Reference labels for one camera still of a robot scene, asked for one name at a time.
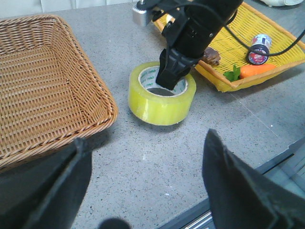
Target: black cable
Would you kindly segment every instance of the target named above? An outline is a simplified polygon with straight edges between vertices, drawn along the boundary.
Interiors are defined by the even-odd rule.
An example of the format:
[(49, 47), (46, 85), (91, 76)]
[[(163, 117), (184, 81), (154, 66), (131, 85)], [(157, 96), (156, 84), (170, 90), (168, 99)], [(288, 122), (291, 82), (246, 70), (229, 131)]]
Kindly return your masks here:
[(226, 22), (219, 16), (219, 14), (217, 12), (215, 12), (213, 9), (211, 9), (210, 7), (206, 6), (206, 5), (203, 5), (201, 3), (198, 3), (198, 2), (188, 2), (188, 3), (185, 3), (185, 4), (181, 4), (181, 5), (177, 5), (167, 11), (164, 11), (162, 12), (160, 15), (158, 15), (158, 17), (162, 17), (163, 15), (165, 15), (167, 12), (169, 11), (172, 11), (178, 7), (182, 7), (182, 6), (188, 6), (188, 5), (193, 5), (193, 6), (198, 6), (198, 7), (201, 7), (201, 8), (204, 8), (206, 10), (208, 10), (209, 12), (211, 12), (216, 18), (217, 20), (223, 25), (223, 27), (231, 34), (231, 36), (233, 36), (243, 47), (245, 47), (247, 50), (251, 51), (251, 52), (254, 52), (255, 54), (260, 54), (260, 55), (263, 55), (263, 56), (278, 56), (278, 55), (281, 55), (287, 51), (289, 51), (292, 47), (294, 47), (301, 39), (302, 37), (305, 35), (305, 29), (303, 30), (303, 32), (301, 32), (301, 34), (297, 37), (297, 39), (291, 43), (287, 48), (285, 48), (284, 50), (280, 51), (280, 52), (276, 52), (276, 53), (262, 53), (262, 52), (259, 52), (259, 51), (256, 51), (254, 49), (251, 49), (251, 47), (249, 47), (248, 45), (246, 45), (244, 42), (242, 42), (230, 29), (229, 27), (226, 25)]

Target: tape core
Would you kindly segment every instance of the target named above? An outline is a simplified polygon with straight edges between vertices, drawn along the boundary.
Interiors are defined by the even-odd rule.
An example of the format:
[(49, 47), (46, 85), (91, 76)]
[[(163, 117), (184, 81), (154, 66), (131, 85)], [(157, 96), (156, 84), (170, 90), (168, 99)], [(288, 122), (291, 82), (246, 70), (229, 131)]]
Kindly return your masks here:
[(176, 97), (183, 94), (187, 90), (187, 81), (183, 77), (172, 91), (161, 87), (156, 83), (159, 66), (153, 66), (143, 69), (139, 74), (140, 85), (149, 93), (161, 97)]

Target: can label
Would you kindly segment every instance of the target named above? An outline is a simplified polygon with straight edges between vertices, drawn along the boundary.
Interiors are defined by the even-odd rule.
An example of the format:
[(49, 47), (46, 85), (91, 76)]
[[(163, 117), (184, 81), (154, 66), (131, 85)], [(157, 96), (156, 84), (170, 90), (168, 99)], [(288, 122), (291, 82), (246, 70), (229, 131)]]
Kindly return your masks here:
[(271, 38), (266, 34), (258, 34), (252, 39), (252, 45), (261, 44), (266, 46), (268, 49), (270, 49), (271, 43)]
[[(263, 49), (255, 49), (255, 51), (261, 52), (263, 54), (265, 54), (265, 50)], [(250, 52), (249, 54), (249, 61), (252, 64), (263, 64), (268, 60), (268, 56), (262, 56), (260, 54), (256, 54), (254, 52)]]

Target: brown wicker basket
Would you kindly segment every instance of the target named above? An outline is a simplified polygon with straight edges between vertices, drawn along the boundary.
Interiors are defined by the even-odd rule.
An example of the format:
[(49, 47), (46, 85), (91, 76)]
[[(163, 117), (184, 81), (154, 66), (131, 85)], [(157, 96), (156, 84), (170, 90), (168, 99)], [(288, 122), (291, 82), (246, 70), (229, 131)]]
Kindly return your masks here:
[(113, 124), (115, 101), (54, 15), (0, 21), (0, 171)]

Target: roll of tape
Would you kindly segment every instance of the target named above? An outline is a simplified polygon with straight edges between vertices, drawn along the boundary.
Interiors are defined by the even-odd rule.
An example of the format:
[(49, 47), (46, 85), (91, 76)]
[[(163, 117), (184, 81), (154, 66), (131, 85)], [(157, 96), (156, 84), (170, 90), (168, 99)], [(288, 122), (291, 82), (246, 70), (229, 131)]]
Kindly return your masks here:
[(159, 62), (136, 67), (130, 75), (129, 107), (135, 116), (153, 125), (173, 125), (188, 114), (196, 83), (190, 74), (169, 91), (156, 83)]

